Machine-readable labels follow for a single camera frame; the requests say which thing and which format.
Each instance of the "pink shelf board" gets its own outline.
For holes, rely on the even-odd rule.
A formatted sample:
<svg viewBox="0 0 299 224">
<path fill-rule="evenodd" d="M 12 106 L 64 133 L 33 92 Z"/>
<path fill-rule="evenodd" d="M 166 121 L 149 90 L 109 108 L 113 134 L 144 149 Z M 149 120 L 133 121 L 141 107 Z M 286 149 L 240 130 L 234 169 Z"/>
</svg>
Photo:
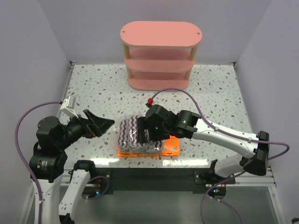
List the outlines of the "pink shelf board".
<svg viewBox="0 0 299 224">
<path fill-rule="evenodd" d="M 134 21 L 121 29 L 122 41 L 130 46 L 192 48 L 201 38 L 201 30 L 189 22 Z"/>
<path fill-rule="evenodd" d="M 133 78 L 128 78 L 128 83 L 137 90 L 185 89 L 189 84 L 189 80 L 184 79 L 185 73 L 132 72 Z"/>
<path fill-rule="evenodd" d="M 189 60 L 190 51 L 187 49 L 133 48 L 130 55 L 125 63 L 136 71 L 186 72 L 194 65 L 194 60 Z"/>
</svg>

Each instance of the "white wall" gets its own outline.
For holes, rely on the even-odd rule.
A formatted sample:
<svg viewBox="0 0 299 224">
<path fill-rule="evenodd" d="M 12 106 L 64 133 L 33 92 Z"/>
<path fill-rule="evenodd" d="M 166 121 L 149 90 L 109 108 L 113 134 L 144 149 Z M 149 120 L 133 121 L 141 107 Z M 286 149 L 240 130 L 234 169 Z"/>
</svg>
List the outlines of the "white wall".
<svg viewBox="0 0 299 224">
<path fill-rule="evenodd" d="M 273 0 L 236 65 L 254 131 L 291 145 L 270 162 L 288 221 L 299 216 L 298 9 L 298 0 Z M 271 147 L 271 155 L 282 150 Z"/>
<path fill-rule="evenodd" d="M 69 60 L 123 62 L 120 29 L 136 20 L 189 21 L 199 63 L 236 62 L 271 0 L 39 0 Z"/>
<path fill-rule="evenodd" d="M 0 223 L 15 224 L 30 179 L 15 149 L 15 125 L 36 104 L 61 100 L 69 63 L 36 0 L 2 0 L 0 30 Z M 56 113 L 57 107 L 47 106 L 22 124 L 27 160 L 38 121 Z"/>
</svg>

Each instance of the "white bracket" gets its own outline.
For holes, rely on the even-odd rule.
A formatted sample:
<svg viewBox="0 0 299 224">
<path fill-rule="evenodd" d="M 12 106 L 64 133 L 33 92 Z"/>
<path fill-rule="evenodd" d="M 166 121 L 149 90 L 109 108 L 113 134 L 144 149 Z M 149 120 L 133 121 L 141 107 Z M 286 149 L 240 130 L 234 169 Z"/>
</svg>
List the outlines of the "white bracket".
<svg viewBox="0 0 299 224">
<path fill-rule="evenodd" d="M 75 103 L 76 103 L 75 97 L 69 96 L 68 98 L 65 98 L 60 107 L 60 111 L 65 113 L 70 118 L 72 117 L 79 118 L 79 116 L 74 111 Z"/>
</svg>

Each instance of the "speckled white tabletop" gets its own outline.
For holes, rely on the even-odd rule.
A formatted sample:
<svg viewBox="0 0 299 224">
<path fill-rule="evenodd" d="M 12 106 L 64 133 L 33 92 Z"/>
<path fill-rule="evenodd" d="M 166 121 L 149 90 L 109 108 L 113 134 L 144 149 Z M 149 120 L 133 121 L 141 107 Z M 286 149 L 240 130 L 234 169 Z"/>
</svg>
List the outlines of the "speckled white tabletop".
<svg viewBox="0 0 299 224">
<path fill-rule="evenodd" d="M 198 101 L 210 121 L 233 129 L 251 132 L 250 123 L 232 65 L 195 65 L 186 90 Z M 67 96 L 77 98 L 75 110 L 83 114 L 89 109 L 97 116 L 120 121 L 124 116 L 146 112 L 145 103 L 153 91 L 138 91 L 127 83 L 125 65 L 75 65 Z M 162 92 L 155 103 L 174 113 L 180 110 L 197 112 L 193 102 L 181 92 Z M 60 121 L 66 124 L 64 114 Z M 93 160 L 97 167 L 113 168 L 206 168 L 214 159 L 223 159 L 235 152 L 209 142 L 180 139 L 180 156 L 117 157 L 115 127 L 100 138 L 81 138 L 68 149 L 65 168 L 77 160 Z"/>
</svg>

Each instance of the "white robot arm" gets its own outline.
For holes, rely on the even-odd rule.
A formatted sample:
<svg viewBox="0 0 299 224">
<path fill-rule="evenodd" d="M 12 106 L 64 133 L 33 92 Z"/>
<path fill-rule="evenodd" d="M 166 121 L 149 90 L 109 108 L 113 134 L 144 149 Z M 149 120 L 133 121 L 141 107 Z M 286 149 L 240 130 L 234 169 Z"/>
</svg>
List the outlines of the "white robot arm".
<svg viewBox="0 0 299 224">
<path fill-rule="evenodd" d="M 96 171 L 93 161 L 78 161 L 74 166 L 70 185 L 59 202 L 62 174 L 67 159 L 64 150 L 81 137 L 102 136 L 114 124 L 114 120 L 97 117 L 89 110 L 84 110 L 87 119 L 77 115 L 74 111 L 75 100 L 74 97 L 68 97 L 62 101 L 60 110 L 70 117 L 67 125 L 61 124 L 59 119 L 53 116 L 46 117 L 38 123 L 38 142 L 29 162 L 41 188 L 39 192 L 36 183 L 33 182 L 36 199 L 35 224 L 39 223 L 39 216 L 42 224 L 74 224 L 74 210 L 86 184 L 91 177 L 95 177 Z M 42 201 L 39 201 L 39 193 L 42 194 Z"/>
<path fill-rule="evenodd" d="M 254 142 L 255 140 L 269 141 L 269 134 L 264 131 L 258 134 L 244 133 L 216 124 L 214 129 L 196 113 L 182 110 L 174 114 L 160 105 L 151 106 L 145 117 L 139 118 L 138 123 L 140 141 L 144 130 L 147 129 L 149 138 L 153 141 L 168 139 L 169 135 L 172 135 L 177 138 L 208 141 L 235 151 L 237 154 L 234 156 L 212 161 L 210 172 L 207 174 L 211 178 L 214 176 L 221 180 L 242 171 L 254 175 L 266 175 L 269 145 Z M 242 136 L 248 141 L 225 135 L 219 132 L 219 129 Z"/>
</svg>

